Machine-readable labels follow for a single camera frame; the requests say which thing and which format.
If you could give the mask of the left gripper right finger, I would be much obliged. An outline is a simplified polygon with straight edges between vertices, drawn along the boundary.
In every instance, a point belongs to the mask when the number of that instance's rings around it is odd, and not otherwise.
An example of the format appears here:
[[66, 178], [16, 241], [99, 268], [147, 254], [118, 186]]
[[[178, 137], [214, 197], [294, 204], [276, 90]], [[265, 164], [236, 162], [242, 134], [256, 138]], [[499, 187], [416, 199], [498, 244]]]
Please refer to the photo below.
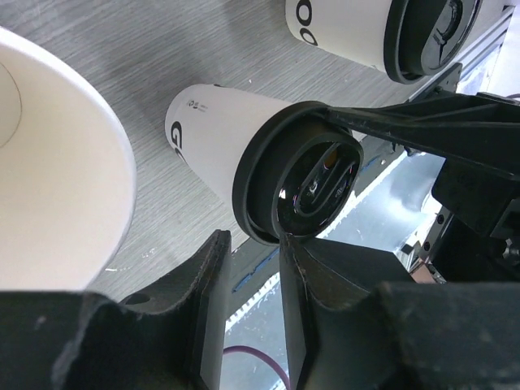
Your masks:
[[294, 389], [516, 389], [519, 286], [419, 284], [393, 253], [280, 240]]

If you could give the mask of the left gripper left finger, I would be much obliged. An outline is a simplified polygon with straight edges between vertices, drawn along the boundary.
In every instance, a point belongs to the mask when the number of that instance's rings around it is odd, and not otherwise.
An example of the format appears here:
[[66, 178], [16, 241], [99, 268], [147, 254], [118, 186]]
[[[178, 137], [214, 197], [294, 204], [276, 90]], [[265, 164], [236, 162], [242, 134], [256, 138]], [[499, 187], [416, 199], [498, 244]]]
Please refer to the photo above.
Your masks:
[[4, 389], [216, 389], [232, 238], [213, 232], [122, 301], [95, 292], [1, 295]]

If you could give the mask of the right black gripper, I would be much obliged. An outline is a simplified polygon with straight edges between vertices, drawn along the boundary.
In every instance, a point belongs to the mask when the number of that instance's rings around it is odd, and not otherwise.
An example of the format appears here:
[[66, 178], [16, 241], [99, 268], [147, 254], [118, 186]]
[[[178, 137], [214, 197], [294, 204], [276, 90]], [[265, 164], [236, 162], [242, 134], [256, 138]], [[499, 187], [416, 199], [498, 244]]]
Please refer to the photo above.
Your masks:
[[496, 176], [519, 173], [518, 102], [445, 93], [377, 109], [329, 107], [327, 120], [453, 160], [432, 189], [450, 215], [433, 266], [445, 280], [519, 279], [519, 183]]

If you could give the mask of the black lid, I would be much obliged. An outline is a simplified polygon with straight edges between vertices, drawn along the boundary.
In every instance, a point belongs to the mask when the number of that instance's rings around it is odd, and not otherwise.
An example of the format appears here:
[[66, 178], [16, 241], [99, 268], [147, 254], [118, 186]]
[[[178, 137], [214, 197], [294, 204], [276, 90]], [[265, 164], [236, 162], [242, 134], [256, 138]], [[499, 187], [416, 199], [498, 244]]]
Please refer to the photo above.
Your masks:
[[345, 206], [363, 161], [351, 131], [327, 118], [321, 102], [299, 102], [272, 115], [240, 158], [232, 211], [253, 240], [277, 245], [290, 234], [317, 236]]
[[413, 84], [444, 70], [473, 28], [480, 1], [392, 1], [383, 40], [389, 78]]

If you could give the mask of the white paper cup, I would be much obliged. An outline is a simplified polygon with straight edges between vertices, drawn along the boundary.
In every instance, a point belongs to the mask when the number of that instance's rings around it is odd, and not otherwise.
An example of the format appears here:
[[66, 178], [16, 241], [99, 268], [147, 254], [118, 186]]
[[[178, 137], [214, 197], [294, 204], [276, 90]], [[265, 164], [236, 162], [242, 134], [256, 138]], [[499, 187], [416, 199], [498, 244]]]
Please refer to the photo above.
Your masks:
[[290, 103], [216, 84], [179, 92], [165, 119], [167, 141], [178, 157], [227, 205], [236, 170], [263, 124]]
[[390, 0], [287, 0], [285, 19], [296, 39], [384, 72], [391, 5]]

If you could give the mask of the stack of white paper cups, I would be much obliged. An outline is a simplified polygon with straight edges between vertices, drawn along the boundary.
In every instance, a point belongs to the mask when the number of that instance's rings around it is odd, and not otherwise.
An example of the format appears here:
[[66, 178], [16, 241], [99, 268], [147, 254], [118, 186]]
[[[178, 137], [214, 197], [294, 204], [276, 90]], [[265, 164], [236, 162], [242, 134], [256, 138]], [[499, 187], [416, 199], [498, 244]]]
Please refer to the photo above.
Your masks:
[[1, 31], [1, 289], [79, 291], [132, 222], [137, 167], [102, 95], [39, 45]]

